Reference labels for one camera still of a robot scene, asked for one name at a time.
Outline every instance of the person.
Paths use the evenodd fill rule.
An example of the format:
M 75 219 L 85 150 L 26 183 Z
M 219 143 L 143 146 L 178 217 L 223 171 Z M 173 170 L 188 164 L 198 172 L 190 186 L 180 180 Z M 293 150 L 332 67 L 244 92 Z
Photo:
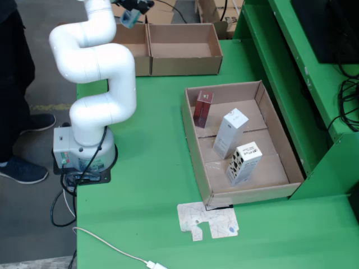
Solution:
M 24 29 L 15 0 L 0 0 L 0 175 L 34 184 L 47 177 L 47 169 L 14 156 L 12 148 L 19 135 L 46 130 L 56 118 L 30 115 L 24 95 L 35 78 L 35 66 Z

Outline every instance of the black monitor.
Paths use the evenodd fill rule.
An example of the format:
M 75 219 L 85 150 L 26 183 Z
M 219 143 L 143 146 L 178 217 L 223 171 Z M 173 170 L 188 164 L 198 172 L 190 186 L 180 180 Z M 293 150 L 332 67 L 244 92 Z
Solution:
M 320 63 L 359 63 L 358 0 L 292 0 Z

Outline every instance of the paper sheet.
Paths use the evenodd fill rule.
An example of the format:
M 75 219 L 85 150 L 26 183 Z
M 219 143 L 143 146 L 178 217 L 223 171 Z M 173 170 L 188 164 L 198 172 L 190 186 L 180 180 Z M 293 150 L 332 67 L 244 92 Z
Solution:
M 190 231 L 193 241 L 203 239 L 199 223 L 208 222 L 212 238 L 237 236 L 239 227 L 233 208 L 206 211 L 203 202 L 177 205 L 181 231 Z

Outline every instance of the sneaker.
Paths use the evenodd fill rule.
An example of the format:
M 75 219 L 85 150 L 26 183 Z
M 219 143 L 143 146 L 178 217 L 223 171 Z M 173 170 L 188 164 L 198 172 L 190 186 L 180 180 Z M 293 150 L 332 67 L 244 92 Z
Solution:
M 49 172 L 45 167 L 29 163 L 13 156 L 4 167 L 0 166 L 0 175 L 11 178 L 21 184 L 35 184 L 43 181 Z
M 21 131 L 20 135 L 31 131 L 43 131 L 53 127 L 56 123 L 56 118 L 53 114 L 36 114 L 30 116 L 30 122 Z

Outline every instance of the concrete floor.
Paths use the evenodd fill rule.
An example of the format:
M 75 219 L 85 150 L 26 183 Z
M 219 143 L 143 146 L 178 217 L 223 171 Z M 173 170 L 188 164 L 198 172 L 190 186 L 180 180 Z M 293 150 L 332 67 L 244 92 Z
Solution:
M 68 111 L 76 100 L 76 85 L 59 74 L 48 36 L 59 22 L 86 20 L 84 5 L 76 0 L 17 0 L 17 3 L 36 65 L 36 79 L 25 96 L 31 112 L 53 113 L 57 126 L 69 122 Z M 177 0 L 176 8 L 189 23 L 199 22 L 194 14 L 194 0 Z M 172 23 L 183 23 L 176 11 Z M 52 173 L 52 136 L 52 130 L 27 133 L 14 148 L 17 155 L 47 167 L 49 177 L 44 182 L 20 185 L 0 177 L 0 264 L 71 256 L 76 249 L 76 235 L 71 228 L 56 228 L 50 223 L 50 207 L 61 190 L 59 176 Z M 55 215 L 58 222 L 71 220 L 63 199 L 59 200 Z

